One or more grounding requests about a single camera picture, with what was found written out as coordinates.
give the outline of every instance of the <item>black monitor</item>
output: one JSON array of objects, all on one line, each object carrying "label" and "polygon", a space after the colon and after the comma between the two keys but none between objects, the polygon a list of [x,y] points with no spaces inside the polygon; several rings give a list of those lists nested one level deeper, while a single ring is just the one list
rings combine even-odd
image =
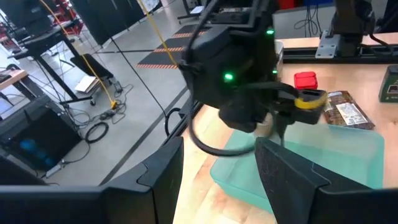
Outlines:
[{"label": "black monitor", "polygon": [[[53,12],[57,5],[53,0],[44,1]],[[0,9],[17,28],[25,28],[31,36],[38,36],[52,28],[49,11],[40,0],[1,0]]]}]

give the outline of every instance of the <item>wooden table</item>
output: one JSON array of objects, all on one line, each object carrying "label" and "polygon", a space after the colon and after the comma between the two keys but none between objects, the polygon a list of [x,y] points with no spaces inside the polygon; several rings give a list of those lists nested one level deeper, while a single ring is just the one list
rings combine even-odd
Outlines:
[{"label": "wooden table", "polygon": [[[398,34],[380,34],[378,38],[398,44]],[[316,47],[319,38],[281,40],[287,47]],[[365,44],[376,44],[369,38]],[[317,73],[319,89],[348,90],[357,104],[376,125],[375,131],[385,139],[384,186],[398,187],[398,105],[378,100],[387,65],[284,65],[282,81],[294,84],[297,72]],[[233,130],[218,117],[218,110],[204,106],[195,117],[198,137],[210,146],[223,148]],[[174,223],[266,223],[274,224],[268,212],[226,195],[210,177],[216,157],[205,154],[183,133],[185,144],[183,179]]]},{"label": "wooden table", "polygon": [[34,98],[44,94],[43,91],[36,85],[36,83],[29,78],[28,73],[24,70],[7,70],[1,73],[10,75],[11,78],[0,83],[0,91],[13,85],[30,100],[33,100]]}]

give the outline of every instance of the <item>translucent container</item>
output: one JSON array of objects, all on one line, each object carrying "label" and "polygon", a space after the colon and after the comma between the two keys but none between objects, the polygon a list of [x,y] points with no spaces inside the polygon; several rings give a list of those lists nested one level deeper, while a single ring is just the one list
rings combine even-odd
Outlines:
[{"label": "translucent container", "polygon": [[[254,140],[252,134],[235,131],[226,148],[253,144]],[[287,128],[285,147],[370,188],[382,188],[384,139],[374,131],[296,123]],[[219,158],[210,174],[226,194],[272,213],[254,154]]]}]

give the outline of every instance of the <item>desk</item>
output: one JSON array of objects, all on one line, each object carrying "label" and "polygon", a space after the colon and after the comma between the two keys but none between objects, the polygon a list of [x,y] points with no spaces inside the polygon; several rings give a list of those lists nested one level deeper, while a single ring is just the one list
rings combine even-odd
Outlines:
[{"label": "desk", "polygon": [[43,95],[43,91],[34,83],[24,70],[7,70],[2,72],[5,75],[11,75],[11,78],[0,83],[0,91],[13,85],[26,98],[33,100],[36,97]]},{"label": "desk", "polygon": [[[75,25],[73,22],[66,22],[62,24],[64,29],[69,27],[73,27]],[[39,37],[35,37],[27,42],[24,42],[24,47],[27,50],[23,50],[17,54],[11,55],[9,58],[15,58],[17,60],[33,57],[34,60],[38,61],[46,71],[48,71],[49,75],[65,90],[65,92],[70,96],[72,100],[61,102],[61,104],[67,103],[75,103],[79,101],[91,100],[92,97],[78,98],[74,92],[67,86],[67,84],[58,76],[58,74],[52,69],[52,67],[41,57],[41,55],[48,51],[54,45],[57,45],[59,42],[64,42],[72,54],[78,58],[80,57],[77,50],[74,48],[72,43],[68,40],[68,37],[63,33],[63,30],[57,26],[54,27],[50,32],[43,34]]]},{"label": "desk", "polygon": [[[398,44],[398,34],[377,35],[388,43]],[[316,47],[319,38],[281,40],[285,47]],[[364,38],[367,44],[374,44]],[[381,104],[379,88],[387,65],[284,65],[282,81],[294,84],[294,74],[302,71],[317,73],[319,89],[348,90],[358,105],[376,125],[375,131],[385,139],[384,186],[398,187],[398,105]],[[203,106],[194,120],[198,137],[210,146],[223,148],[233,130],[218,117],[218,110]],[[210,177],[216,157],[199,150],[184,137],[183,179],[178,197],[174,224],[183,223],[262,223],[274,224],[274,216],[224,194]]]}]

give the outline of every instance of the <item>gray floor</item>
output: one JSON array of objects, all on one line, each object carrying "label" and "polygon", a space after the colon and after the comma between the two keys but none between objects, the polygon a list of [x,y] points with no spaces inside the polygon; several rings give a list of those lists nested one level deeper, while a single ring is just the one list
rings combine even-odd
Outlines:
[{"label": "gray floor", "polygon": [[[374,1],[373,3],[376,14],[378,16],[382,16],[386,0]],[[319,9],[318,18],[323,29],[326,29],[329,26],[334,11],[334,7],[321,7]],[[178,0],[154,14],[155,23],[164,39],[170,38],[172,34],[179,30],[179,28],[189,22],[195,22],[188,20],[187,23],[180,25],[176,17],[181,16],[183,13],[182,2]],[[305,15],[305,11],[290,11],[288,13],[276,14],[274,19],[276,37],[305,37],[303,29],[294,29],[294,24],[297,21],[304,19]],[[81,53],[92,53],[93,51],[98,50],[98,46],[96,46],[95,49],[92,49],[87,40],[89,40],[92,45],[96,44],[94,44],[93,39],[90,38],[90,34],[86,32],[84,33],[86,36],[82,37],[84,43],[81,44],[77,41],[75,44],[77,45],[78,50]],[[129,32],[118,37],[116,42],[123,50],[154,49],[160,45],[160,40],[156,36],[156,33],[149,21],[143,21],[140,24],[135,25]],[[110,43],[103,50],[116,50],[116,46]],[[137,73],[145,81],[149,89],[153,92],[160,104],[164,108],[168,107],[175,97],[184,89],[185,82],[178,70],[136,68],[136,64],[148,54],[149,52],[128,53],[126,54],[126,57],[131,65],[136,69]],[[71,57],[71,54],[70,52],[65,52],[61,53],[59,57],[60,59],[68,60]],[[115,165],[137,142],[137,140],[145,133],[145,131],[147,131],[154,120],[162,114],[160,108],[152,99],[149,92],[145,89],[144,85],[139,81],[137,75],[123,59],[122,55],[97,54],[95,57],[103,63],[108,70],[114,73],[123,86],[127,86],[129,84],[134,85],[134,88],[127,94],[126,117],[120,123],[110,125],[109,133],[100,142],[91,145],[91,151],[86,158],[80,162],[67,165],[64,169],[51,176],[51,178],[46,179],[47,182],[56,182],[61,185],[100,184]],[[46,60],[59,74],[63,73],[61,77],[71,89],[74,89],[84,75],[78,68],[72,68],[67,64],[60,63],[58,56],[46,56]],[[37,82],[38,85],[50,95],[50,97],[55,101],[59,101],[58,96],[49,84],[47,77],[41,72],[36,63],[24,59],[21,60],[20,66],[29,71],[32,79],[34,79],[34,81]],[[60,91],[60,87],[57,84],[54,84],[54,86],[61,93],[61,98],[63,98],[64,92]],[[109,90],[111,94],[113,94],[114,90],[112,86],[109,87]],[[5,94],[20,95],[20,93],[13,89],[13,87],[2,92]],[[15,110],[27,103],[27,100],[23,97],[14,95],[9,96],[12,102],[17,105],[11,108],[5,101],[0,100],[0,114],[3,117],[9,116]],[[95,97],[97,105],[94,107],[88,102],[74,103],[71,107],[84,110],[89,113],[90,116],[95,116],[109,109],[109,100],[104,91],[101,90],[97,92]],[[175,105],[171,106],[180,107],[185,103],[187,98],[188,93],[185,93]],[[78,115],[76,119],[84,121],[87,120],[87,117],[85,115]],[[170,128],[174,128],[178,121],[178,116],[173,116],[170,122]],[[118,170],[115,177],[132,168],[159,148],[166,138],[163,123],[164,120],[155,127],[126,163]],[[69,153],[65,160],[78,159],[84,155],[87,150],[88,145],[81,142]]]}]

